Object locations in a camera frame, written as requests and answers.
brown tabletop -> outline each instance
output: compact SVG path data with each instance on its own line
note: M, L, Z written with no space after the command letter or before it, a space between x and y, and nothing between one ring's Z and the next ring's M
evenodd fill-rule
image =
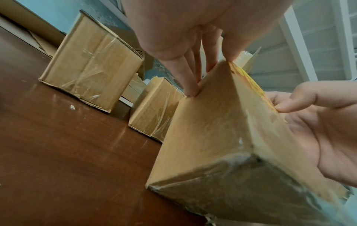
M0 225L204 225L145 190L160 144L128 127L129 108L39 83L49 62L0 28Z

human hand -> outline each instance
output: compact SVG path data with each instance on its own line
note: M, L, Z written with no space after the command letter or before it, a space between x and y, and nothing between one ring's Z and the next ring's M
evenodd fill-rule
M266 95L322 174L357 187L357 82L306 82Z
M228 61L267 31L292 0L122 0L141 47L177 79L187 96L198 94L200 46L206 71L218 62L218 38Z

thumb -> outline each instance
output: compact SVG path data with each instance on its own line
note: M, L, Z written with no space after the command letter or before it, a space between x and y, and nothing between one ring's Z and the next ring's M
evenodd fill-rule
M222 53L227 61L237 59L241 51L250 43L250 40L242 40L233 33L226 33L222 41Z
M275 106L282 113L303 110L311 105L341 108L355 104L357 83L353 81L304 82L290 97Z

white beam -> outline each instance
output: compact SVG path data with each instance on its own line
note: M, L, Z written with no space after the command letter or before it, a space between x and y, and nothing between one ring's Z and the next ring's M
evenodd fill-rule
M331 0L334 10L338 40L340 42L342 61L347 80L357 77L354 57L353 38L347 0Z
M317 81L318 79L311 62L308 48L306 47L292 6L289 7L284 14L284 17L279 21L279 25L283 31L286 42L289 45L303 80L305 82Z
M107 7L115 16L117 16L126 26L130 27L128 18L113 5L109 0L99 0L105 7Z

fingernail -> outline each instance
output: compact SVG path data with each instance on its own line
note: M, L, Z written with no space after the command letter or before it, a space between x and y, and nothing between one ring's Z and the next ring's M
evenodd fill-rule
M279 112L284 112L286 110L286 108L288 108L291 104L292 100L291 99L287 99L283 102L281 102L280 104L277 104L275 106L275 109Z

